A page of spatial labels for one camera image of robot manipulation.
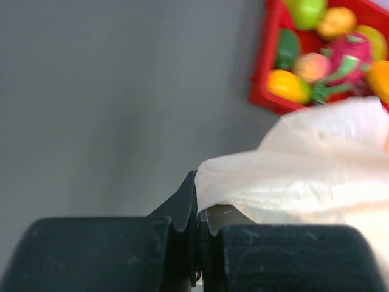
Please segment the orange fruit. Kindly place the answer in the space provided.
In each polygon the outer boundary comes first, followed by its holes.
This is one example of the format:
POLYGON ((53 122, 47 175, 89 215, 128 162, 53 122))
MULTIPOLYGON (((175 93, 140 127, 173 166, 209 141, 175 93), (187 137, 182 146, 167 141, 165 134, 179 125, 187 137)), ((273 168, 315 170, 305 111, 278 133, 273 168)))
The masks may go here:
POLYGON ((387 60, 374 62, 366 75, 372 92, 386 105, 388 105, 388 64, 387 60))

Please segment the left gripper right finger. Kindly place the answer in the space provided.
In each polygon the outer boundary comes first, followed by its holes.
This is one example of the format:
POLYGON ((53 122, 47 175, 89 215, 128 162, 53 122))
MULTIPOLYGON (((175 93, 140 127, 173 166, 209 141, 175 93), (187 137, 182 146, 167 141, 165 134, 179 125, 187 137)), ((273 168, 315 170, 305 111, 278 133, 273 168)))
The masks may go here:
POLYGON ((233 206, 199 214, 204 291, 387 291, 365 237, 346 225, 256 224, 233 206))

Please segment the red strawberry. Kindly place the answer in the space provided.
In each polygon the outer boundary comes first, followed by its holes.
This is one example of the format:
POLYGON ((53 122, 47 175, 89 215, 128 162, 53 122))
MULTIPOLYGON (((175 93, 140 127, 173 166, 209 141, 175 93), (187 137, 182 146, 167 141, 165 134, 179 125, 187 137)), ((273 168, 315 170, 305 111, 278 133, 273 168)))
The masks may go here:
POLYGON ((349 91, 360 82, 373 62, 371 43, 358 32, 346 33, 321 49, 329 60, 328 74, 312 90, 312 100, 325 104, 328 97, 349 91))

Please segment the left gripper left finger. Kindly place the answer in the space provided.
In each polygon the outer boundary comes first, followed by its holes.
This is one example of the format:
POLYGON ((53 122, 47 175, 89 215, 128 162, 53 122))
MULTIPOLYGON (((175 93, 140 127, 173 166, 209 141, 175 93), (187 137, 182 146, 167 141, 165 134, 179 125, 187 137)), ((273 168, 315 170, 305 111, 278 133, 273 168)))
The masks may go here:
POLYGON ((2 291, 190 291, 196 263, 195 172, 145 217, 42 218, 17 244, 2 291))

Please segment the translucent banana print plastic bag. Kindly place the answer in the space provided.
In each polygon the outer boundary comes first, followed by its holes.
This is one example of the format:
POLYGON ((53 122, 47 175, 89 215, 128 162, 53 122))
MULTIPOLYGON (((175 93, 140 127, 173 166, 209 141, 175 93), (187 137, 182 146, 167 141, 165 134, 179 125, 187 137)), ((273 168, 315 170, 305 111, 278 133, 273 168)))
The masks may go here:
POLYGON ((388 264, 388 113, 355 97, 280 117, 256 150, 204 161, 198 208, 231 204, 258 223, 348 224, 388 264))

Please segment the orange fruit taken from bag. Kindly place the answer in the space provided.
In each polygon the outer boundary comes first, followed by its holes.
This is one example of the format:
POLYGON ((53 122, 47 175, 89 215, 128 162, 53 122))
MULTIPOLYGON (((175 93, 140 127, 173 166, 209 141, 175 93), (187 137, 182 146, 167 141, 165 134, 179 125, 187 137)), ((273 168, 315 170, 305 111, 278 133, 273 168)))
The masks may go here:
POLYGON ((324 40, 333 40, 353 30, 356 15, 346 7, 331 7, 320 18, 316 31, 324 40))

